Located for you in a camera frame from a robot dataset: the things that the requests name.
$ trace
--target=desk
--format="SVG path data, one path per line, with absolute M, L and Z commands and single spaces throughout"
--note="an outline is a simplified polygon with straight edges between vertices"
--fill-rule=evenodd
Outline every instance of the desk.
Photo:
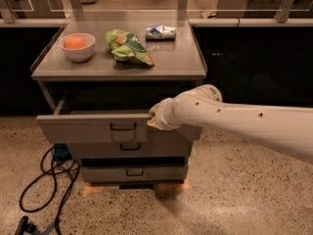
M 177 28 L 176 40 L 147 41 L 147 25 Z M 117 63 L 104 34 L 114 28 L 135 33 L 155 66 Z M 75 63 L 63 56 L 59 39 L 74 32 L 96 37 L 91 60 Z M 173 131 L 147 127 L 149 108 L 201 84 L 206 66 L 184 13 L 127 11 L 77 13 L 42 58 L 37 80 L 54 114 L 37 118 L 51 143 L 67 144 L 82 165 L 85 181 L 105 184 L 182 182 L 187 176 L 199 127 Z

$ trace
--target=terrazzo floor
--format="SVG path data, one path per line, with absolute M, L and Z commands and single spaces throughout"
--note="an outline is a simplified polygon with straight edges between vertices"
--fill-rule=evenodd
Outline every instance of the terrazzo floor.
M 53 223 L 66 176 L 58 176 L 57 194 L 42 211 L 19 207 L 51 147 L 35 117 L 0 117 L 0 138 L 0 234 L 14 234 L 24 215 L 34 234 L 57 234 Z M 78 176 L 62 210 L 62 234 L 313 234 L 312 164 L 206 128 L 189 165 L 184 189 L 90 187 Z M 24 207 L 38 208 L 52 190 L 52 178 L 44 177 L 25 195 Z

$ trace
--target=power cord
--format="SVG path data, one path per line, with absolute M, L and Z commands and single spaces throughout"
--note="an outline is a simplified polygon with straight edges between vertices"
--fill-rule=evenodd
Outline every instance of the power cord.
M 23 191 L 22 191 L 22 194 L 20 196 L 20 208 L 22 211 L 24 212 L 39 212 L 41 210 L 43 210 L 44 208 L 46 208 L 50 203 L 51 201 L 53 200 L 53 198 L 55 197 L 56 193 L 57 193 L 57 190 L 58 190 L 58 182 L 57 182 L 57 175 L 60 175 L 60 174 L 66 174 L 69 179 L 70 179 L 70 184 L 65 192 L 65 194 L 63 195 L 62 197 L 62 200 L 60 202 L 60 205 L 59 205 L 59 208 L 58 208 L 58 212 L 57 212 L 57 215 L 56 215 L 56 218 L 55 218 L 55 229 L 57 231 L 57 234 L 59 235 L 62 235 L 61 233 L 61 229 L 60 229 L 60 215 L 61 215 L 61 212 L 62 212 L 62 208 L 63 206 L 65 205 L 69 195 L 70 195 L 70 192 L 72 190 L 72 186 L 74 184 L 74 182 L 76 181 L 77 179 L 77 176 L 79 174 L 79 164 L 77 161 L 73 160 L 71 165 L 69 167 L 64 167 L 64 164 L 66 161 L 68 160 L 59 160 L 57 158 L 54 158 L 53 157 L 53 152 L 55 150 L 55 146 L 53 146 L 52 148 L 50 148 L 46 153 L 45 155 L 43 156 L 43 158 L 41 159 L 41 163 L 40 163 L 40 169 L 42 171 L 42 174 L 39 175 L 38 177 L 36 177 Z M 50 162 L 50 169 L 46 170 L 44 169 L 44 161 L 46 160 L 47 156 L 49 153 L 52 153 L 52 159 L 51 159 L 51 162 Z M 33 209 L 33 210 L 28 210 L 26 209 L 24 206 L 23 206 L 23 203 L 22 203 L 22 200 L 24 198 L 24 195 L 26 194 L 26 192 L 35 184 L 39 181 L 39 179 L 41 179 L 42 177 L 44 176 L 52 176 L 53 178 L 53 182 L 54 182 L 54 190 L 51 194 L 51 197 L 50 199 L 44 204 L 42 205 L 41 207 L 37 208 L 37 209 Z

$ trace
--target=food package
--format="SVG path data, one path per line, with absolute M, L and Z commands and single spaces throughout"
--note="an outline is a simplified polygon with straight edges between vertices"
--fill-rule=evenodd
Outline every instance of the food package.
M 176 28 L 173 26 L 147 26 L 146 39 L 161 40 L 161 39 L 175 39 Z
M 155 65 L 135 34 L 120 29 L 113 29 L 105 34 L 105 40 L 117 61 L 143 64 L 149 68 Z

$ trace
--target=bowl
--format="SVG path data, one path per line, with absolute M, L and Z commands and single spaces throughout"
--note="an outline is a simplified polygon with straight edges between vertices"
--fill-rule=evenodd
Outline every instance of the bowl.
M 68 49 L 68 48 L 66 48 L 65 47 L 65 40 L 69 36 L 81 37 L 85 41 L 86 47 L 79 48 L 79 49 Z M 92 56 L 92 54 L 94 53 L 95 41 L 96 41 L 95 37 L 91 34 L 74 33 L 74 34 L 70 34 L 70 35 L 67 35 L 67 36 L 61 38 L 59 41 L 59 46 L 63 50 L 64 54 L 68 58 L 70 58 L 71 60 L 76 61 L 76 62 L 84 62 L 84 61 L 88 60 Z

